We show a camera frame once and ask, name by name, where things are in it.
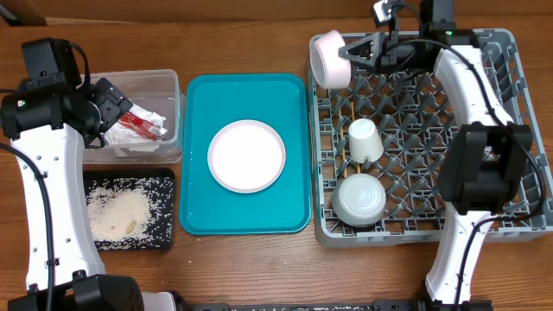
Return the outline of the grey bowl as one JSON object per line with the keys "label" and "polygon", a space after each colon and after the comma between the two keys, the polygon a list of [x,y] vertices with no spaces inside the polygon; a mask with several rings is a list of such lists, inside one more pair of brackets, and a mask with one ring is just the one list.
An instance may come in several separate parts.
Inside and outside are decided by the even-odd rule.
{"label": "grey bowl", "polygon": [[354,174],[339,181],[332,192],[332,208],[350,226],[366,227],[385,213],[386,193],[382,183],[368,174]]}

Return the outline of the large pink plate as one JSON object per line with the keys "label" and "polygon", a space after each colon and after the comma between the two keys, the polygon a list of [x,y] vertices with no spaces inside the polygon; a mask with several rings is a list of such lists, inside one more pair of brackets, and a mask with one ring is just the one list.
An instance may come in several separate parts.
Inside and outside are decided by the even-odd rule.
{"label": "large pink plate", "polygon": [[283,172],[283,139],[268,124],[245,119],[219,130],[209,144],[207,164],[224,188],[253,194],[271,186]]}

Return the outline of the wooden chopstick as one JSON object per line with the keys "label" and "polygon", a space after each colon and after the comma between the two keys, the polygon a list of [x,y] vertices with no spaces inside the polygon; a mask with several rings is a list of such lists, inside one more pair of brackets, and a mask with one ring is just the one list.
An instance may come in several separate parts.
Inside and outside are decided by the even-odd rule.
{"label": "wooden chopstick", "polygon": [[344,130],[343,130],[343,126],[344,126],[345,121],[343,120],[343,117],[342,117],[341,108],[339,108],[339,110],[338,110],[338,116],[339,116],[338,128],[340,130],[340,146],[341,146],[340,155],[341,155],[341,158],[342,158],[342,163],[340,165],[339,171],[340,171],[340,175],[343,178],[346,178],[347,177],[347,171],[346,171],[347,170],[347,159],[346,159],[346,151],[345,151],[346,139],[344,138]]}
{"label": "wooden chopstick", "polygon": [[[352,123],[350,124],[350,128],[351,128],[351,127],[353,126],[353,122],[356,120],[356,118],[355,118],[355,109],[354,109],[354,102],[353,102],[353,101],[350,102],[350,108],[351,108],[351,119],[352,119]],[[352,157],[352,160],[354,160],[354,159],[353,159],[353,156],[352,156],[352,147],[351,147],[351,144],[350,144],[350,156]],[[357,173],[359,174],[359,173],[361,173],[360,165],[359,165],[359,163],[358,163],[356,160],[354,160],[354,161],[355,161],[355,164],[356,164],[355,168],[357,169]]]}

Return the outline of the pale green cup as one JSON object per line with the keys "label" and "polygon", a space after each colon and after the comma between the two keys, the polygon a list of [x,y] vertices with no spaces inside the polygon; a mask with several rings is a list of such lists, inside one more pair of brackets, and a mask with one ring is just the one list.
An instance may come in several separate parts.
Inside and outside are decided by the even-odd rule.
{"label": "pale green cup", "polygon": [[376,124],[367,118],[353,121],[348,128],[351,158],[359,164],[375,162],[384,153]]}

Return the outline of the white napkin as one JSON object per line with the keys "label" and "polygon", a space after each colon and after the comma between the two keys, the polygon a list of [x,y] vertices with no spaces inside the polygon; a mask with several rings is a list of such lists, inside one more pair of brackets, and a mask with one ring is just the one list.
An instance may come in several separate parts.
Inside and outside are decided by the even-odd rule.
{"label": "white napkin", "polygon": [[107,143],[109,145],[124,144],[129,151],[152,152],[156,150],[158,148],[157,142],[160,142],[168,132],[168,130],[164,127],[164,121],[166,118],[156,112],[145,110],[139,105],[133,105],[128,112],[158,125],[162,130],[163,137],[157,141],[149,140],[148,138],[139,136],[135,131],[125,128],[117,121],[105,133],[105,140]]}

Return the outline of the red ketchup packet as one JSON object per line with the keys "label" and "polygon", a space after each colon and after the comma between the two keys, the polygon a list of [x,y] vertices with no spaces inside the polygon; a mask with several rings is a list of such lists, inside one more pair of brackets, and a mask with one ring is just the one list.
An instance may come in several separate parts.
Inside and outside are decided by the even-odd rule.
{"label": "red ketchup packet", "polygon": [[118,122],[125,128],[131,129],[139,136],[148,138],[149,140],[157,141],[163,137],[162,130],[158,125],[142,119],[131,112],[126,112]]}

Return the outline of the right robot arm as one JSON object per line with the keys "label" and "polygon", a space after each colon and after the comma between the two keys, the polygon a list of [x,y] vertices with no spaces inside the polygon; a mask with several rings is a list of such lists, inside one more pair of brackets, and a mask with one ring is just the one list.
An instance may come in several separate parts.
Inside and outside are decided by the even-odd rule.
{"label": "right robot arm", "polygon": [[471,280],[491,225],[511,220],[503,208],[515,197],[525,168],[539,170],[530,153],[532,131],[498,102],[482,65],[480,39],[456,27],[452,2],[422,3],[419,31],[412,36],[397,29],[397,12],[405,5],[377,1],[374,21],[389,32],[347,44],[337,55],[371,73],[424,70],[440,82],[458,131],[438,176],[446,220],[422,304],[427,310],[489,310],[490,302],[471,300]]}

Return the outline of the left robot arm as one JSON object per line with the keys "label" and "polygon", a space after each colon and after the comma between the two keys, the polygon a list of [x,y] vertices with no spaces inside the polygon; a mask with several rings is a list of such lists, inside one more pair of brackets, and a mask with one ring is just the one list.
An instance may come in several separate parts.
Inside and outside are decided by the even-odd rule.
{"label": "left robot arm", "polygon": [[108,79],[36,87],[3,98],[2,149],[21,170],[29,225],[27,294],[10,310],[142,310],[130,276],[110,276],[86,210],[83,154],[132,103]]}

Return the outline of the small pink saucer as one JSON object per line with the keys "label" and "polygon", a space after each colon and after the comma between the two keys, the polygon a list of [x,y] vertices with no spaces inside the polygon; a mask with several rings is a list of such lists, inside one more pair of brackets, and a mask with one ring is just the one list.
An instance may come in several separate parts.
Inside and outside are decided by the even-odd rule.
{"label": "small pink saucer", "polygon": [[313,42],[310,66],[316,83],[324,89],[348,87],[352,68],[349,60],[339,56],[340,48],[346,45],[337,30],[331,30]]}

